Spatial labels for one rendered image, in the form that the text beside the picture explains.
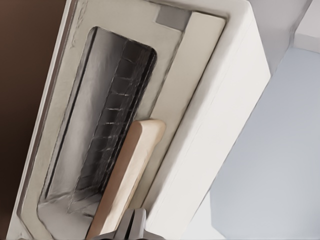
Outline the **pale beige oven door handle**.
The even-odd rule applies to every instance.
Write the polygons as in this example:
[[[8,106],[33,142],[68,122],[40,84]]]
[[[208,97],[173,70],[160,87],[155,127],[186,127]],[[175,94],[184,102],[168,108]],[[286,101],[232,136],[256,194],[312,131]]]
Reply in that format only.
[[[127,132],[86,239],[112,232],[133,198],[166,124],[158,119],[134,121]]]

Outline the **white oven door with window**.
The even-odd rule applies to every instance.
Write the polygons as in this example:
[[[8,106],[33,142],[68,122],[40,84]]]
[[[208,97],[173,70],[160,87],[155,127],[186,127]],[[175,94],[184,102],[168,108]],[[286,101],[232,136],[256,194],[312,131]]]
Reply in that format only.
[[[71,0],[7,235],[84,238],[131,123],[161,120],[128,199],[141,207],[226,23],[150,0]]]

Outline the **white oven body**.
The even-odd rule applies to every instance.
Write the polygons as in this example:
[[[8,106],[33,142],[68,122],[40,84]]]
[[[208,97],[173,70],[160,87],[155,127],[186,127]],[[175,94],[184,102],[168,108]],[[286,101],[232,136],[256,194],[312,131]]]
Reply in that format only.
[[[38,119],[42,116],[42,101],[46,98],[53,65],[60,54],[70,1],[66,0],[65,3],[28,154],[37,133]],[[179,240],[251,115],[271,74],[253,9],[247,0],[150,1],[203,10],[226,20],[208,62],[208,69],[200,80],[144,203],[140,207],[129,205],[127,208],[133,209],[133,217],[135,209],[146,210],[145,230],[150,240]],[[89,240],[115,240],[118,226],[114,231]]]

